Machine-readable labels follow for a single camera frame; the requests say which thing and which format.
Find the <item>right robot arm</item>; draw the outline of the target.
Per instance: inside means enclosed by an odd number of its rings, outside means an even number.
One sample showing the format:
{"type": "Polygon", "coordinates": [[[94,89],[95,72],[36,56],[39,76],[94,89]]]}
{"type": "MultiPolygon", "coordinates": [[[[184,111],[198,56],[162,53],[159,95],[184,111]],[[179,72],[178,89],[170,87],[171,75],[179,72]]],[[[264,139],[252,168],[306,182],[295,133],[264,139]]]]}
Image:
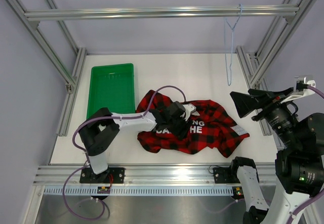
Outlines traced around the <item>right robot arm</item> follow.
{"type": "Polygon", "coordinates": [[[257,110],[252,120],[265,120],[285,146],[276,154],[276,188],[270,204],[263,198],[255,162],[244,157],[231,162],[229,176],[244,193],[244,223],[298,223],[304,209],[323,196],[323,114],[299,121],[297,113],[289,110],[296,99],[316,92],[304,85],[302,92],[288,88],[230,93],[239,117],[257,110]]]}

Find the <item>light blue wire hanger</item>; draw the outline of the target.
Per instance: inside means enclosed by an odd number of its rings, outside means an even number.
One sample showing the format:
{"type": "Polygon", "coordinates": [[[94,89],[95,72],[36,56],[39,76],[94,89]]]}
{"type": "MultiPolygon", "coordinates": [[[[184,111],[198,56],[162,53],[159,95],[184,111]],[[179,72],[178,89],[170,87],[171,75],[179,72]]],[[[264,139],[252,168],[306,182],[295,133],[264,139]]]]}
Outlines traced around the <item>light blue wire hanger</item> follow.
{"type": "Polygon", "coordinates": [[[224,43],[224,48],[225,48],[224,61],[225,61],[227,86],[231,86],[231,84],[232,84],[234,35],[235,35],[235,29],[237,27],[237,24],[242,16],[243,5],[239,4],[238,8],[239,8],[238,17],[234,24],[231,24],[228,21],[227,17],[223,18],[223,43],[224,43]],[[231,31],[230,44],[227,42],[227,30],[228,29],[230,29],[230,31],[231,31]]]}

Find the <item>red black plaid shirt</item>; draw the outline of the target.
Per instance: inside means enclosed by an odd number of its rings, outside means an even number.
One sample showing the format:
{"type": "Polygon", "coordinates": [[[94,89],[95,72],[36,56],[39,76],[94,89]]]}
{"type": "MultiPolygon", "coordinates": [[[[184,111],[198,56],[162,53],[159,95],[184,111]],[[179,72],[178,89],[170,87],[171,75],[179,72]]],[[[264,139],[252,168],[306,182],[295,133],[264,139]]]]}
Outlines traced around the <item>red black plaid shirt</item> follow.
{"type": "Polygon", "coordinates": [[[192,125],[187,136],[179,140],[168,129],[157,132],[140,132],[137,140],[150,153],[160,150],[175,150],[194,155],[206,147],[216,148],[219,153],[228,158],[250,134],[217,102],[212,100],[186,101],[184,104],[196,107],[191,115],[192,125]]]}

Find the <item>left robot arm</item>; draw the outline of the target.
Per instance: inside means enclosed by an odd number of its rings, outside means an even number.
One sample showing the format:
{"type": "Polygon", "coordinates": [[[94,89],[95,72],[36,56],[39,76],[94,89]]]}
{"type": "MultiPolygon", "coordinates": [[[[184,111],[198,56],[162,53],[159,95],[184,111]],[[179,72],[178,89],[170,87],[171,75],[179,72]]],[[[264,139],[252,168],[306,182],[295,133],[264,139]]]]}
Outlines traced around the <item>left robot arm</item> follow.
{"type": "Polygon", "coordinates": [[[106,161],[105,152],[121,130],[132,132],[156,132],[167,130],[183,139],[191,125],[190,116],[196,107],[171,103],[165,109],[149,109],[143,113],[116,114],[108,108],[99,109],[78,129],[90,167],[82,170],[82,183],[104,183],[112,180],[112,173],[106,161]]]}

